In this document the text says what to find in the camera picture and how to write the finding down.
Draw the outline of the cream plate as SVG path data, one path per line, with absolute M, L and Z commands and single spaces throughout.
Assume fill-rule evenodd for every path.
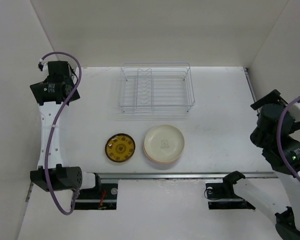
M 143 151 L 154 159 L 180 158 L 185 148 L 185 137 L 175 126 L 163 124 L 151 128 L 145 135 Z

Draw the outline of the yellow plastic plate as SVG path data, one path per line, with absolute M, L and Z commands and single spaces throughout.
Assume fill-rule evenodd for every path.
M 159 165 L 170 165 L 170 164 L 174 164 L 175 162 L 177 162 L 179 160 L 179 157 L 176 158 L 164 158 L 163 160 L 159 160 L 159 159 L 155 159 L 153 157 L 150 156 L 146 156 L 151 162 L 155 163 L 155 164 L 159 164 Z

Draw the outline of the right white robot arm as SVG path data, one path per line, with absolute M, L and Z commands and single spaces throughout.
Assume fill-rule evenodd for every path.
M 222 190 L 228 198 L 238 197 L 254 206 L 274 224 L 283 240 L 300 240 L 300 142 L 291 136 L 300 130 L 300 95 L 286 102 L 274 89 L 251 108 L 259 113 L 250 141 L 262 149 L 290 205 L 275 202 L 239 171 L 222 179 Z

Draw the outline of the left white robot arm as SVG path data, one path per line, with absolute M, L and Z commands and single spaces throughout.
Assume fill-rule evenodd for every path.
M 41 119 L 40 157 L 37 169 L 30 172 L 30 179 L 46 192 L 49 191 L 46 176 L 54 191 L 98 189 L 100 178 L 95 173 L 82 171 L 79 166 L 70 166 L 66 154 L 69 105 L 64 101 L 75 86 L 76 74 L 66 61 L 49 61 L 42 68 L 47 77 L 30 86 Z

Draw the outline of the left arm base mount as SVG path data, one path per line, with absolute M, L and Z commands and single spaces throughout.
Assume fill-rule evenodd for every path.
M 101 183 L 98 188 L 82 189 L 75 200 L 77 211 L 117 209 L 118 183 Z

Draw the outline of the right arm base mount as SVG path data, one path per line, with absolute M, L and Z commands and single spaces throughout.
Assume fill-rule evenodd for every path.
M 204 196 L 208 201 L 209 210 L 255 210 L 248 201 L 225 190 L 223 182 L 205 183 Z

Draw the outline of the aluminium table frame rail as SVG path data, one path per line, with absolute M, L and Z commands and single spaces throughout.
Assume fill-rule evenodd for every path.
M 248 178 L 274 178 L 260 148 L 250 141 L 257 114 L 254 93 L 244 67 L 192 67 L 195 104 L 189 112 L 124 114 L 118 106 L 120 67 L 85 67 L 80 99 L 66 111 L 63 152 L 70 166 L 102 178 L 221 178 L 239 171 Z M 185 139 L 180 158 L 170 164 L 149 160 L 143 150 L 147 132 L 159 125 L 177 127 Z M 136 144 L 131 159 L 109 160 L 107 140 L 118 133 Z

